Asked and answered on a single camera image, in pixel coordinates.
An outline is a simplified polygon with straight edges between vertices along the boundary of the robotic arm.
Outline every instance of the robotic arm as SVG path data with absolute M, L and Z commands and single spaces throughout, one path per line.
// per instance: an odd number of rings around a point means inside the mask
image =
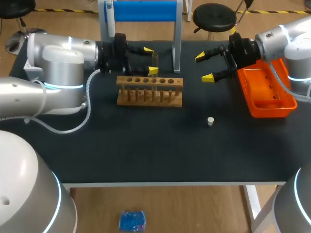
M 297 82 L 306 85 L 303 82 L 311 80 L 311 17 L 259 33 L 255 40 L 241 38 L 239 33 L 234 33 L 229 36 L 228 46 L 204 51 L 196 57 L 196 62 L 218 54 L 224 56 L 228 68 L 203 76 L 203 81 L 217 82 L 232 76 L 237 69 L 255 64 L 259 59 L 270 62 L 285 56 L 291 86 L 297 85 Z
M 146 47 L 129 46 L 125 35 L 118 33 L 113 43 L 32 34 L 28 40 L 27 56 L 31 65 L 43 69 L 43 82 L 1 78 L 0 119 L 77 113 L 85 102 L 84 69 L 144 76 L 158 72 L 155 67 L 131 66 L 127 52 L 146 56 L 153 54 L 153 50 Z

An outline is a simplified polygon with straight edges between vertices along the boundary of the small white cylinder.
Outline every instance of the small white cylinder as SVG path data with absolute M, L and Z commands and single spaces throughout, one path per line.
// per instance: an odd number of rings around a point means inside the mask
M 209 126 L 212 126 L 214 123 L 214 118 L 212 118 L 211 116 L 209 118 L 207 118 L 207 123 Z

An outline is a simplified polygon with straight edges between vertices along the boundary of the black stool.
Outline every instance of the black stool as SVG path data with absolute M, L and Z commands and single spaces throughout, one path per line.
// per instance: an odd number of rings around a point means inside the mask
M 236 13 L 241 7 L 243 1 L 246 4 L 246 8 L 237 22 Z M 208 40 L 212 38 L 212 33 L 222 33 L 231 30 L 234 26 L 238 25 L 245 15 L 246 11 L 252 5 L 254 0 L 242 0 L 239 7 L 234 12 L 232 9 L 225 5 L 218 3 L 206 3 L 198 6 L 193 12 L 193 22 L 197 29 L 194 33 L 198 32 L 200 29 L 208 31 Z
M 43 29 L 26 29 L 26 24 L 21 17 L 29 14 L 35 9 L 35 0 L 0 0 L 0 18 L 16 18 L 21 30 L 14 33 L 5 43 L 5 48 L 12 54 L 18 54 L 25 40 L 31 33 L 46 33 Z

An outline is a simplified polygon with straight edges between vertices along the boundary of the blue panel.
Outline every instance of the blue panel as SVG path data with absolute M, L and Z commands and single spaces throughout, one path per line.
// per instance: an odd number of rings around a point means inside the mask
M 115 1 L 113 7 L 116 22 L 176 21 L 176 1 Z

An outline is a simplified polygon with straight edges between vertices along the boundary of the blue object on floor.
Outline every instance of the blue object on floor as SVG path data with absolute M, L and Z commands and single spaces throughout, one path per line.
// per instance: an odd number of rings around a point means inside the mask
M 146 218 L 143 211 L 122 211 L 119 230 L 127 232 L 142 232 L 145 230 Z

